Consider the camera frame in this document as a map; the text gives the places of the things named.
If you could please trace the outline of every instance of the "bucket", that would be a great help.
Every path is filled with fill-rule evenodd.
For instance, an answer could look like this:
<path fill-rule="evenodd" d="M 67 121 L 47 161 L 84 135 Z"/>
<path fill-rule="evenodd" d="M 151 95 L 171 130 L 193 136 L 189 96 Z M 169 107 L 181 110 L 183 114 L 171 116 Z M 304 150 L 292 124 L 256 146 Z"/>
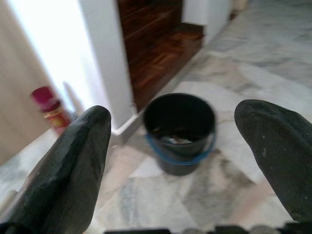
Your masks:
<path fill-rule="evenodd" d="M 146 138 L 168 174 L 193 172 L 215 142 L 215 115 L 204 100 L 189 94 L 167 94 L 144 112 Z"/>

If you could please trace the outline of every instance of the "marble floor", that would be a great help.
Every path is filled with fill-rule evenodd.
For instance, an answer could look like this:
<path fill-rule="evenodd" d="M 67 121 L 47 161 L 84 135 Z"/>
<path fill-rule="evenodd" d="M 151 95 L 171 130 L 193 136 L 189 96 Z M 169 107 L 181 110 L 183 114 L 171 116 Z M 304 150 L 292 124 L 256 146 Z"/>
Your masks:
<path fill-rule="evenodd" d="M 312 121 L 312 1 L 253 0 L 191 61 L 173 92 L 207 100 L 217 116 L 214 152 L 190 175 L 167 175 L 140 127 L 124 146 L 109 149 L 88 234 L 167 227 L 211 230 L 218 224 L 273 227 L 291 221 L 267 185 L 235 122 L 244 99 L 263 99 Z M 0 190 L 18 190 L 39 159 L 23 155 L 0 167 Z M 9 171 L 13 165 L 19 168 Z"/>

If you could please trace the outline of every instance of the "staircase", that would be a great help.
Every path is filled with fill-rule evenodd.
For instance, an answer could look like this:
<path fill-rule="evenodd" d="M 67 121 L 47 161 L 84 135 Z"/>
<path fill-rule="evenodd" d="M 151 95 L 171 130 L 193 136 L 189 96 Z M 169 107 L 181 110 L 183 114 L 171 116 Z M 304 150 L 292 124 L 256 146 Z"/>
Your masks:
<path fill-rule="evenodd" d="M 201 48 L 203 28 L 181 23 L 182 0 L 118 0 L 118 7 L 140 111 Z"/>

